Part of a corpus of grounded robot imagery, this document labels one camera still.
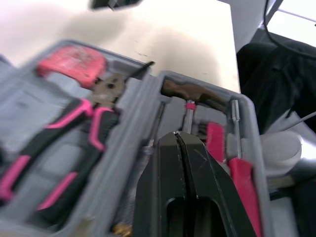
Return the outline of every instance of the pink and black pliers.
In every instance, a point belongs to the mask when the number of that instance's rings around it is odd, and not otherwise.
[[[0,199],[8,202],[14,197],[19,182],[52,142],[87,118],[92,118],[88,147],[80,159],[81,162],[42,202],[37,213],[54,223],[64,209],[72,206],[85,186],[89,174],[105,151],[104,143],[110,130],[119,121],[119,115],[112,108],[117,98],[124,92],[125,79],[123,75],[115,74],[98,82],[89,98],[74,99],[55,121],[35,135],[1,178]]]

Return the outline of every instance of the metal rod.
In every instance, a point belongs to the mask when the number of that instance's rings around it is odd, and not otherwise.
[[[232,119],[234,123],[235,136],[237,139],[237,156],[241,158],[241,142],[240,142],[240,131],[239,131],[239,105],[238,100],[232,100]]]
[[[187,104],[194,104],[193,100],[188,100]],[[193,121],[193,109],[187,109],[186,115],[184,117],[183,128],[182,131],[191,134],[192,129],[192,121]]]

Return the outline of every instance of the table surface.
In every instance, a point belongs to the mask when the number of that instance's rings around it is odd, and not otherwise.
[[[80,40],[239,92],[230,6],[216,0],[143,0],[118,11],[88,0],[0,3],[0,53],[20,66],[61,39]]]

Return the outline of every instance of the plier jaw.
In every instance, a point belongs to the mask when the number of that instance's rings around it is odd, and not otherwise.
[[[93,88],[93,94],[88,98],[92,105],[112,109],[115,101],[125,90],[125,77],[122,74],[114,74],[99,81]]]
[[[233,181],[204,144],[185,132],[156,146],[136,192],[138,237],[255,237]]]

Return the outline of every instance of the gray plastic tool case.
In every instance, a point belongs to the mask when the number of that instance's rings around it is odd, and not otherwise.
[[[20,69],[13,68],[0,58],[0,147],[3,156],[1,172],[12,163],[19,151],[45,124],[53,120],[73,97],[86,97],[91,92],[77,82],[54,75],[44,79],[37,76],[37,63],[59,47],[83,45],[94,48],[107,60],[107,74],[128,75],[142,63],[76,41],[62,41],[51,47]],[[1,237],[69,237],[114,236],[113,224],[120,220],[130,180],[137,179],[146,161],[143,149],[148,142],[158,109],[164,103],[164,112],[156,139],[181,128],[185,101],[160,94],[164,79],[189,82],[217,92],[223,99],[237,99],[240,109],[242,156],[253,163],[254,181],[260,203],[262,229],[265,237],[273,237],[270,200],[264,176],[261,145],[254,107],[243,95],[173,72],[162,72],[157,78],[150,69],[142,78],[129,79],[124,95],[117,101],[119,124],[112,129],[106,141],[106,152],[91,174],[80,199],[63,226],[46,226],[31,221],[41,201],[70,171],[86,144],[88,129],[85,124],[68,132],[40,156],[25,179],[19,184],[15,198],[0,208]],[[198,105],[193,131],[199,123],[216,122],[225,127],[226,156],[236,155],[233,123],[230,114]]]

